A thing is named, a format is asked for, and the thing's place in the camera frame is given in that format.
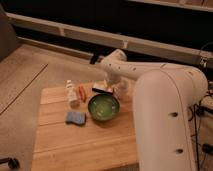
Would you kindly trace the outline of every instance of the blue sponge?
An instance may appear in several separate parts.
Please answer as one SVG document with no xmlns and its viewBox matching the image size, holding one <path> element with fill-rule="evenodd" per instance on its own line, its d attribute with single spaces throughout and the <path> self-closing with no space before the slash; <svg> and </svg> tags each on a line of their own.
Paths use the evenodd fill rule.
<svg viewBox="0 0 213 171">
<path fill-rule="evenodd" d="M 65 120 L 66 124 L 84 125 L 86 114 L 81 112 L 68 112 Z"/>
</svg>

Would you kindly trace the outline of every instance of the wooden table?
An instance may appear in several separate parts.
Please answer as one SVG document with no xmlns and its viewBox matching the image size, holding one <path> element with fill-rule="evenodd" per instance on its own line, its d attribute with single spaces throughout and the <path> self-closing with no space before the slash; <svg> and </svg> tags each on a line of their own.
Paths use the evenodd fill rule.
<svg viewBox="0 0 213 171">
<path fill-rule="evenodd" d="M 82 84 L 87 102 L 73 110 L 65 87 L 43 89 L 33 154 L 32 171 L 109 170 L 136 164 L 131 90 L 120 101 L 120 112 L 111 121 L 94 121 L 87 111 L 93 83 Z M 68 111 L 87 113 L 83 127 L 66 125 Z"/>
</svg>

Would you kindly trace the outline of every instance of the carrot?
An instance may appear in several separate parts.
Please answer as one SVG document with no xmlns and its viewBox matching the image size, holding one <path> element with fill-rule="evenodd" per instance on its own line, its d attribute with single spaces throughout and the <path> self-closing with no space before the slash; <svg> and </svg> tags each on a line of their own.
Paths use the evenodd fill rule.
<svg viewBox="0 0 213 171">
<path fill-rule="evenodd" d="M 84 90 L 84 87 L 83 86 L 79 86 L 78 87 L 78 91 L 79 91 L 79 95 L 80 95 L 81 100 L 85 103 L 87 97 L 86 97 L 86 92 Z"/>
</svg>

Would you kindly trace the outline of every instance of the green bowl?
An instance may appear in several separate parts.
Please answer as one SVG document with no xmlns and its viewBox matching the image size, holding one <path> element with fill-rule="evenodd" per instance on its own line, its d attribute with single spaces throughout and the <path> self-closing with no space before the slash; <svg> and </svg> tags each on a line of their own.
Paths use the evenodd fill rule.
<svg viewBox="0 0 213 171">
<path fill-rule="evenodd" d="M 88 103 L 89 113 L 98 121 L 108 121 L 114 118 L 119 109 L 118 100 L 109 94 L 95 95 Z"/>
</svg>

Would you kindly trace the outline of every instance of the white bottle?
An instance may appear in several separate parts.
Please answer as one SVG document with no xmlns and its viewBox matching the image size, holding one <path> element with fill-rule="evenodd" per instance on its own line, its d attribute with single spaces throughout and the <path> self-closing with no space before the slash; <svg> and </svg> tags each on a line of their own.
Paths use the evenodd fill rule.
<svg viewBox="0 0 213 171">
<path fill-rule="evenodd" d="M 71 80 L 67 80 L 66 89 L 68 91 L 67 97 L 68 102 L 71 108 L 75 108 L 79 105 L 79 99 L 76 92 L 75 85 L 72 83 Z"/>
</svg>

